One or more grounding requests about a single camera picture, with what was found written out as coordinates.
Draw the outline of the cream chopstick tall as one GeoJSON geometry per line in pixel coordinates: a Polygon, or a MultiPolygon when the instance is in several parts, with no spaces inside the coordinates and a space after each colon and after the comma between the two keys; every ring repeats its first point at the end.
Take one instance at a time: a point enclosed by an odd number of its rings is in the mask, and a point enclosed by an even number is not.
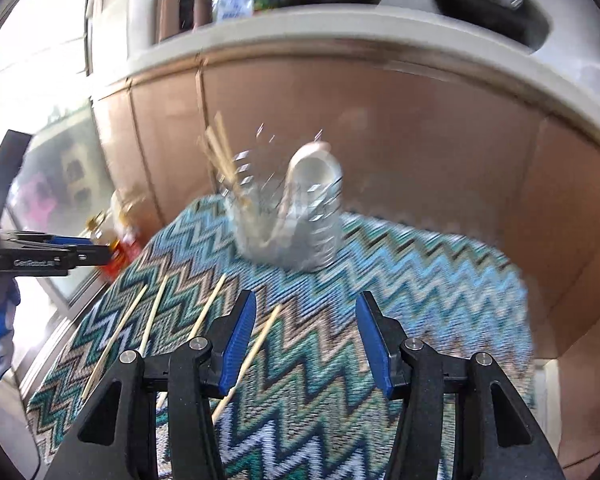
{"type": "MultiPolygon", "coordinates": [[[[227,275],[225,273],[223,273],[221,275],[219,281],[214,286],[214,289],[212,290],[211,294],[209,295],[206,302],[204,303],[204,306],[202,307],[193,327],[190,329],[190,331],[186,337],[186,341],[190,341],[191,339],[195,338],[198,335],[198,332],[200,331],[201,327],[204,325],[204,320],[206,319],[206,317],[209,313],[209,310],[212,307],[212,304],[215,302],[216,297],[219,295],[219,292],[222,289],[222,287],[226,281],[226,278],[227,278],[227,275]]],[[[156,403],[156,409],[158,411],[160,411],[163,408],[163,405],[166,403],[167,396],[168,396],[168,394],[166,392],[158,394],[157,403],[156,403]]]]}

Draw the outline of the cream white ceramic spoon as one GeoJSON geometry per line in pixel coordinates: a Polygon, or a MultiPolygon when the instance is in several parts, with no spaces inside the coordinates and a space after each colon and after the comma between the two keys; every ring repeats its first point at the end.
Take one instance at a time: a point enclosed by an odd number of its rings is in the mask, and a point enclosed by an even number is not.
{"type": "Polygon", "coordinates": [[[332,156],[329,143],[312,141],[302,145],[289,161],[272,232],[260,245],[289,246],[300,221],[340,179],[339,162],[332,156]]]}

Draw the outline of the cream chopstick short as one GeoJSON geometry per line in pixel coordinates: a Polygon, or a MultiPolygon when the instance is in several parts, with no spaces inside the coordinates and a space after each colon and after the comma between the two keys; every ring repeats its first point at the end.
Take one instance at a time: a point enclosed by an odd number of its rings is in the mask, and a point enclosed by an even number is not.
{"type": "Polygon", "coordinates": [[[283,310],[283,305],[276,304],[275,308],[273,309],[271,314],[268,316],[268,319],[266,320],[265,324],[263,325],[260,332],[258,333],[258,338],[256,339],[256,341],[253,343],[253,345],[249,349],[249,352],[247,353],[247,356],[245,357],[245,361],[242,362],[242,367],[240,368],[239,374],[237,376],[236,384],[234,385],[233,388],[230,389],[230,391],[227,393],[227,396],[219,402],[219,404],[215,407],[215,409],[211,415],[212,422],[214,424],[216,424],[218,422],[218,420],[220,419],[224,410],[226,409],[227,405],[230,404],[230,401],[233,399],[233,396],[236,393],[238,386],[242,382],[242,378],[244,378],[245,374],[247,374],[249,367],[251,366],[254,359],[258,355],[258,353],[262,347],[262,344],[264,344],[264,342],[266,341],[266,338],[268,338],[268,333],[270,332],[271,328],[273,327],[273,325],[276,321],[276,318],[279,316],[279,313],[281,310],[283,310]]]}

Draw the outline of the cream chopstick curved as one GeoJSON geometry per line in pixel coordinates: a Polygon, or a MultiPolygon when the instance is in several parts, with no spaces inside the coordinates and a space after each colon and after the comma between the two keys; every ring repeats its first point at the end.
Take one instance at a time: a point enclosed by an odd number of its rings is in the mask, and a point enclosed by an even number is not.
{"type": "Polygon", "coordinates": [[[142,341],[140,342],[140,348],[138,348],[138,352],[140,352],[140,355],[143,358],[146,356],[150,333],[152,330],[152,326],[154,325],[155,318],[156,318],[158,309],[160,307],[160,302],[161,302],[162,296],[164,294],[164,290],[166,289],[167,282],[168,282],[168,277],[165,276],[159,286],[158,292],[156,293],[154,302],[151,304],[151,309],[149,311],[148,318],[147,318],[144,332],[143,332],[143,338],[142,338],[142,341]]]}

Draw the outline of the zigzag knitted mat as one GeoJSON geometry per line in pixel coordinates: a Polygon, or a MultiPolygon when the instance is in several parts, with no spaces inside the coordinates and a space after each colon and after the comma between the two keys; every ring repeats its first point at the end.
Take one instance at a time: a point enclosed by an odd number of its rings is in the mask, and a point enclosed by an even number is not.
{"type": "Polygon", "coordinates": [[[187,337],[221,275],[226,281],[201,330],[242,289],[265,324],[283,310],[233,400],[216,423],[231,479],[379,479],[400,406],[375,387],[355,322],[355,299],[371,292],[405,333],[437,351],[489,352],[522,398],[533,398],[533,342],[527,289],[497,249],[460,235],[419,231],[345,214],[337,259],[315,273],[265,266],[237,255],[223,201],[203,197],[148,243],[85,315],[27,407],[44,463],[81,408],[81,393],[106,343],[140,289],[148,289],[105,365],[140,348],[151,304],[168,277],[147,352],[187,337]]]}

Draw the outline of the amber cooking oil bottle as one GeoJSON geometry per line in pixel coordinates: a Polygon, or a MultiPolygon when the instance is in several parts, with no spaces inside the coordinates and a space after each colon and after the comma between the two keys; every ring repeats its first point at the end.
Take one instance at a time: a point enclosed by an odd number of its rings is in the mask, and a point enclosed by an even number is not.
{"type": "Polygon", "coordinates": [[[111,195],[107,210],[99,211],[86,222],[88,237],[94,244],[107,245],[111,252],[108,263],[101,264],[100,274],[113,283],[142,252],[140,231],[132,221],[132,200],[126,200],[120,191],[111,195]]]}

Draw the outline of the copper lower cabinets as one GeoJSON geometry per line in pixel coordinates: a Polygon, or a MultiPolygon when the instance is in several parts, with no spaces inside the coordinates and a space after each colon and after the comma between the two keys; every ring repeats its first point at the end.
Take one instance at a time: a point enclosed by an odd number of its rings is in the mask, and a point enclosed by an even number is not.
{"type": "Polygon", "coordinates": [[[598,99],[506,47],[488,62],[353,39],[156,53],[93,90],[114,182],[148,195],[145,229],[210,191],[197,139],[213,115],[237,151],[257,126],[284,155],[324,133],[346,206],[470,235],[520,268],[536,348],[559,367],[559,460],[571,479],[600,464],[598,99]]]}

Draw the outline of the blue white salt bag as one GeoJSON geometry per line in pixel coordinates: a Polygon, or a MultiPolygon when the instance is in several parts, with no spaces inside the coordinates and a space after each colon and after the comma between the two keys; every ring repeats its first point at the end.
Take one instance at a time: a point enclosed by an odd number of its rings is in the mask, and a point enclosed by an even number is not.
{"type": "Polygon", "coordinates": [[[253,0],[218,0],[215,6],[217,23],[234,18],[249,18],[253,14],[253,0]]]}

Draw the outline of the black wok with lid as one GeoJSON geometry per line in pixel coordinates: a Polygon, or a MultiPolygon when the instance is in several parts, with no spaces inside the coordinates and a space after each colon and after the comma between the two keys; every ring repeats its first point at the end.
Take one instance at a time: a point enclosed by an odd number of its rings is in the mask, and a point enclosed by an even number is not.
{"type": "Polygon", "coordinates": [[[545,44],[552,29],[533,0],[434,0],[434,4],[447,18],[489,29],[532,51],[545,44]]]}

